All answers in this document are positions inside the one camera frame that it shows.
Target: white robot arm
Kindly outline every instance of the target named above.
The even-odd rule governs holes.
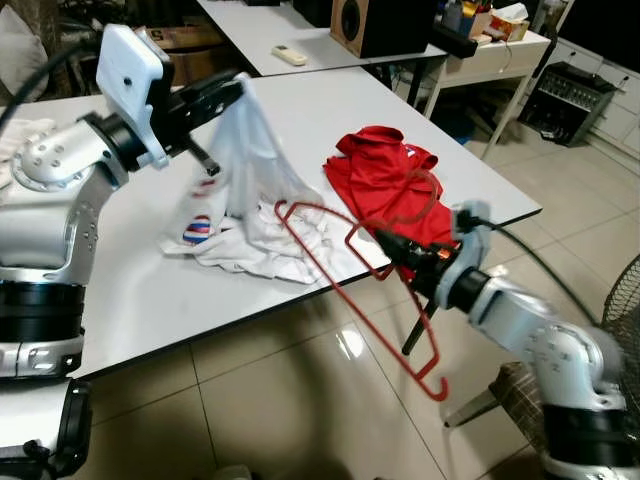
[[[600,329],[563,321],[549,303],[508,279],[479,270],[490,232],[478,220],[488,217],[481,202],[454,211],[459,249],[423,247],[383,231],[376,237],[394,263],[415,272],[412,288],[441,308],[462,310],[474,329],[531,367],[543,403],[547,478],[640,479],[625,428],[618,345]]]
[[[240,83],[223,74],[170,93],[172,78],[144,34],[108,26],[97,80],[114,113],[31,138],[11,160],[0,190],[0,479],[71,475],[86,459],[89,388],[66,375],[80,366],[104,203],[130,172],[187,149],[219,170],[189,133],[237,100]]]

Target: printed graphic on shirt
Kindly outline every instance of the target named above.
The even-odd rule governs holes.
[[[197,245],[209,238],[211,220],[207,215],[198,215],[182,234],[182,239],[189,245]]]
[[[191,196],[193,198],[205,198],[213,193],[213,187],[216,184],[216,180],[214,178],[208,178],[206,180],[201,180],[191,189]]]

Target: white table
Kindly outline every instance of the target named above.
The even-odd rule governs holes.
[[[446,55],[429,45],[417,54],[358,58],[331,38],[328,28],[314,27],[290,3],[279,7],[249,7],[242,0],[198,0],[198,3],[261,76]],[[275,45],[286,45],[306,55],[307,64],[294,67],[273,56],[271,48]]]
[[[492,220],[498,223],[540,211],[538,204],[359,68],[259,78],[255,87],[289,161],[329,206],[347,212],[322,170],[326,157],[336,152],[335,143],[365,125],[386,124],[439,156],[435,174],[444,186],[445,204],[484,199],[491,203]],[[49,117],[62,125],[90,110],[105,113],[103,98],[24,105],[16,118]],[[204,143],[215,123],[196,131],[196,140]],[[143,169],[105,205],[87,287],[86,345],[79,375],[122,364],[326,287],[324,281],[300,285],[165,258],[156,238],[194,168],[199,168],[195,160],[183,154],[162,171]],[[341,241],[346,225],[333,225],[332,230],[336,255],[343,260],[337,279],[362,276],[364,267],[346,253]],[[361,241],[360,248],[377,265],[386,262],[372,243]]]
[[[407,102],[415,104],[420,80],[431,66],[434,83],[425,116],[429,118],[443,88],[474,83],[519,78],[496,129],[482,154],[485,158],[496,144],[514,108],[522,98],[527,83],[550,43],[548,38],[528,31],[518,42],[491,43],[478,47],[473,57],[447,56],[429,45],[424,52],[362,59],[329,36],[328,28],[315,28],[290,3],[279,7],[249,7],[242,0],[198,0],[220,30],[262,76],[283,75],[351,66],[415,61],[413,81]],[[274,45],[287,45],[307,56],[308,62],[294,67],[271,54]]]

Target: floor tile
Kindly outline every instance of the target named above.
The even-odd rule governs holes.
[[[399,347],[413,327],[417,312],[413,304],[405,302],[370,318]],[[452,429],[444,427],[444,418],[486,389],[500,365],[514,357],[474,331],[460,312],[438,311],[432,325],[441,359],[428,384],[436,389],[440,376],[447,377],[450,395],[444,403],[428,398],[373,333],[362,324],[358,327],[446,478],[473,480],[524,447],[526,439],[502,409]],[[431,348],[423,335],[410,356],[411,364],[421,368],[430,356]]]
[[[599,320],[604,300],[611,288],[609,284],[560,243],[543,247],[537,250],[537,253],[576,292]],[[578,325],[588,325],[588,321],[577,307],[529,256],[505,262],[500,269],[510,280],[550,302],[564,320]]]
[[[199,381],[320,335],[351,320],[335,292],[285,307],[192,344]]]
[[[613,285],[622,270],[640,253],[640,226],[623,215],[567,237],[562,244]]]
[[[590,146],[574,147],[544,157],[555,175],[582,182],[622,211],[640,206],[640,177]]]
[[[555,241],[553,237],[536,222],[535,217],[509,225],[507,230],[534,249],[549,245]],[[491,234],[489,254],[485,258],[483,265],[490,267],[521,255],[525,255],[525,252],[520,247],[501,233],[493,232]]]
[[[503,136],[505,136],[506,140],[513,139],[514,141],[526,144],[530,149],[537,152],[538,155],[547,155],[549,153],[564,152],[567,150],[567,147],[563,145],[543,140],[539,132],[520,123],[516,118],[509,120],[504,128]]]
[[[201,388],[221,465],[265,480],[442,479],[352,324]]]
[[[344,290],[366,314],[383,310],[411,298],[395,272],[383,281],[373,277],[363,278],[347,285]]]
[[[74,480],[208,480],[215,470],[198,387],[93,428]]]
[[[489,138],[488,133],[476,128],[473,137],[464,146],[476,157],[481,158],[487,143],[489,143]],[[529,160],[538,155],[539,153],[531,148],[526,141],[505,132],[483,160],[495,168]]]
[[[195,385],[189,347],[180,347],[91,382],[93,423]]]
[[[542,480],[544,478],[540,457],[528,446],[506,459],[479,480]]]
[[[633,212],[629,212],[627,214],[629,216],[629,218],[635,220],[636,222],[640,223],[640,209],[638,210],[634,210]]]
[[[542,205],[535,220],[545,231],[560,239],[620,215],[620,209],[567,169],[555,168],[556,163],[556,159],[538,157],[498,169]]]

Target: white cloth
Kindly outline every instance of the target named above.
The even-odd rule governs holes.
[[[0,136],[0,188],[11,183],[9,160],[24,141],[43,132],[50,132],[55,128],[55,122],[48,118],[40,120],[9,120]]]
[[[168,255],[193,255],[202,265],[230,272],[313,283],[321,273],[281,225],[274,205],[321,204],[322,197],[287,162],[249,77],[238,78],[244,95],[222,115],[207,148],[222,170],[214,179],[196,175],[159,245]],[[323,215],[301,209],[290,224],[326,265],[332,245]]]
[[[9,6],[0,10],[0,81],[15,95],[22,84],[47,62],[47,52],[29,26]],[[45,77],[27,96],[32,102],[47,88]]]

